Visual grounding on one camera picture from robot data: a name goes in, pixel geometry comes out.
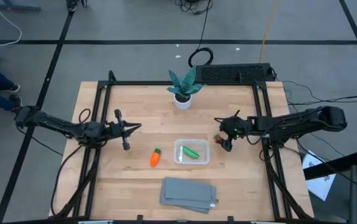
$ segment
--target folded gray cloth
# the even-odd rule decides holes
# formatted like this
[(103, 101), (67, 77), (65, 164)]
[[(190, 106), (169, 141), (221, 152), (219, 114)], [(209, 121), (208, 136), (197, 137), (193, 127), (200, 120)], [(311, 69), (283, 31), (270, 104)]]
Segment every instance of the folded gray cloth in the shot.
[(216, 203), (215, 186), (193, 180), (167, 177), (163, 179), (160, 203), (176, 205), (195, 212), (209, 213)]

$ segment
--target white pot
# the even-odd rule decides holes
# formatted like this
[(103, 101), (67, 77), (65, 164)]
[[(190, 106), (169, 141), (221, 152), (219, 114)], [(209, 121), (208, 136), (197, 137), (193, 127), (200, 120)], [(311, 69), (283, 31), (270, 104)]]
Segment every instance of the white pot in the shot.
[(192, 95), (191, 95), (191, 97), (189, 98), (189, 100), (188, 100), (187, 102), (184, 102), (184, 103), (178, 101), (178, 100), (176, 99), (176, 95), (175, 95), (175, 94), (173, 95), (173, 97), (174, 97), (174, 104), (175, 104), (176, 107), (177, 107), (178, 109), (180, 109), (180, 110), (186, 110), (186, 109), (188, 109), (188, 108), (191, 106), (191, 104), (192, 104), (192, 98), (193, 98)]

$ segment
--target potted plant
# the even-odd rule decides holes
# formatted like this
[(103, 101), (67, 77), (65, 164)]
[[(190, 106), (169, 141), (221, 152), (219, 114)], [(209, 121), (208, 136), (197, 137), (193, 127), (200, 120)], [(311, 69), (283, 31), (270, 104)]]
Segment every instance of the potted plant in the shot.
[(177, 75), (170, 70), (168, 72), (174, 87), (169, 87), (167, 90), (174, 93), (174, 104), (178, 109), (188, 109), (192, 104), (192, 95), (203, 87), (202, 84), (193, 84), (196, 76), (195, 66), (190, 69), (183, 79), (177, 77)]

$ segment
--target wooden tabletop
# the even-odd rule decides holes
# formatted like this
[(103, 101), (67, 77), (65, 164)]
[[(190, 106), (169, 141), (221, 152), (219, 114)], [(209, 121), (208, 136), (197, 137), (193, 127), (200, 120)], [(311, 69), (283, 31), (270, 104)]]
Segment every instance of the wooden tabletop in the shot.
[[(79, 113), (91, 108), (97, 83), (83, 82), (74, 111), (73, 122)], [(267, 83), (273, 116), (288, 114), (282, 83)], [(240, 116), (255, 116), (254, 95), (250, 86), (205, 86), (194, 95), (188, 110), (179, 110), (166, 86), (113, 86), (107, 121), (115, 121), (114, 110), (120, 109), (123, 119), (142, 123), (128, 139), (131, 149), (124, 151), (121, 139), (108, 141), (102, 148), (98, 168), (91, 219), (135, 220), (273, 220), (265, 164), (259, 159), (261, 144), (250, 145), (245, 139), (233, 141), (233, 149), (226, 152), (214, 143), (219, 132), (215, 117), (232, 116), (240, 109)], [(102, 111), (99, 108), (98, 121)], [(183, 165), (174, 161), (174, 142), (177, 139), (205, 139), (209, 141), (211, 159), (207, 165)], [(297, 150), (294, 140), (287, 147)], [(75, 140), (68, 140), (64, 159), (77, 148)], [(161, 160), (150, 167), (155, 148), (161, 149)], [(287, 188), (299, 205), (313, 216), (310, 198), (296, 152), (281, 149), (281, 159)], [(67, 161), (60, 177), (54, 200), (56, 211), (65, 205), (77, 188), (84, 149)], [(162, 179), (179, 177), (213, 184), (217, 187), (216, 207), (209, 214), (193, 212), (159, 203)], [(87, 192), (83, 194), (80, 214), (83, 214)], [(282, 196), (277, 188), (280, 214), (284, 217)]]

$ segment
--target toy carrot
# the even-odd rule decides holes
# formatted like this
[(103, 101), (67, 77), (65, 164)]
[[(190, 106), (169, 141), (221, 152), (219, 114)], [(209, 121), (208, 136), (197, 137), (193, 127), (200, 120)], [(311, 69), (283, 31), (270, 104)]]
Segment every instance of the toy carrot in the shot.
[(160, 149), (155, 149), (151, 156), (151, 167), (155, 167), (155, 165), (159, 162), (160, 159)]

